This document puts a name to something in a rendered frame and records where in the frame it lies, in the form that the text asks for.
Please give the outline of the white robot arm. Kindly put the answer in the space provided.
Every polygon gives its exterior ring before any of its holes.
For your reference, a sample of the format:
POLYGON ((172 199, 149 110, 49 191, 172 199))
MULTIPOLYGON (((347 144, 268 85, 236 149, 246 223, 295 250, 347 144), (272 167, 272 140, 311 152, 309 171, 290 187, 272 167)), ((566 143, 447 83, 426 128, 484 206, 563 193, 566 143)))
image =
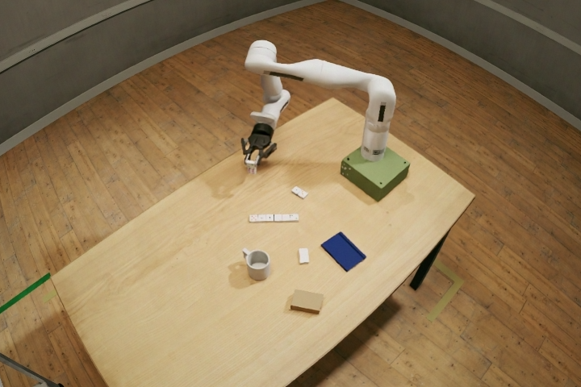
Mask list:
POLYGON ((262 100, 265 105, 261 113, 252 112, 250 115, 250 118, 256 121, 255 125, 266 123, 275 131, 278 117, 291 99, 289 92, 282 89, 280 77, 327 89, 359 89, 369 92, 370 95, 361 154, 369 161, 379 161, 384 157, 396 101, 393 85, 388 79, 322 60, 279 64, 275 57, 276 47, 271 42, 258 40, 251 45, 245 61, 245 68, 248 71, 260 74, 264 90, 262 100))

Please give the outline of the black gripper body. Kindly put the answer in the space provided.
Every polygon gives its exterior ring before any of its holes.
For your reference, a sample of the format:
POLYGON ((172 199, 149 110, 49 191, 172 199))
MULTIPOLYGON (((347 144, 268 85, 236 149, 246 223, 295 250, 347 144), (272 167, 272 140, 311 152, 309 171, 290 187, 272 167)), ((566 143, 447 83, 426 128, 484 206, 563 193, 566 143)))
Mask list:
POLYGON ((248 137, 249 144, 251 144, 253 137, 257 137, 257 141, 253 145, 253 150, 259 150, 261 138, 265 138, 264 145, 263 145, 263 150, 264 150, 267 147, 269 147, 269 144, 271 143, 273 134, 274 134, 274 129, 270 125, 268 125, 266 123, 257 123, 253 128, 251 136, 248 137))

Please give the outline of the beige mug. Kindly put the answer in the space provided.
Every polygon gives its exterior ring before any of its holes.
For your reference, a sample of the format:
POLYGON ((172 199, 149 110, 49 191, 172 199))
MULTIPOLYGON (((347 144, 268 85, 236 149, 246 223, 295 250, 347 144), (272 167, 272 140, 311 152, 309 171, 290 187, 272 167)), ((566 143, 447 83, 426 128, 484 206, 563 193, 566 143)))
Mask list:
POLYGON ((251 278, 257 281, 265 280, 270 275, 270 257, 268 254, 262 250, 254 250, 250 252, 246 248, 244 248, 242 251, 244 258, 246 259, 249 275, 251 278), (251 268, 250 265, 253 268, 251 268))

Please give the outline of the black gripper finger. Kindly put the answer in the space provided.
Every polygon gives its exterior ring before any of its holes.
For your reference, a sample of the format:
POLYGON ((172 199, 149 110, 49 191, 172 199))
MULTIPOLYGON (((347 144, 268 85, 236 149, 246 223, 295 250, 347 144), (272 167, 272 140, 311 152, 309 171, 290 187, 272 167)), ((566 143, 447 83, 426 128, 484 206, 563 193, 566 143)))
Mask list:
POLYGON ((264 141, 265 141, 264 138, 261 138, 259 152, 258 152, 257 158, 256 158, 255 163, 254 163, 255 167, 260 165, 262 158, 267 159, 277 149, 277 144, 271 142, 269 144, 270 147, 264 152, 264 150, 263 150, 264 141))
POLYGON ((255 150, 253 150, 253 145, 256 143, 257 137, 253 137, 253 140, 252 140, 251 144, 249 145, 249 149, 248 150, 246 150, 245 145, 248 143, 249 140, 248 139, 241 138, 240 141, 241 141, 241 146, 242 146, 243 154, 246 155, 244 161, 245 161, 245 165, 247 166, 247 163, 246 163, 247 160, 250 160, 251 155, 255 151, 255 150))

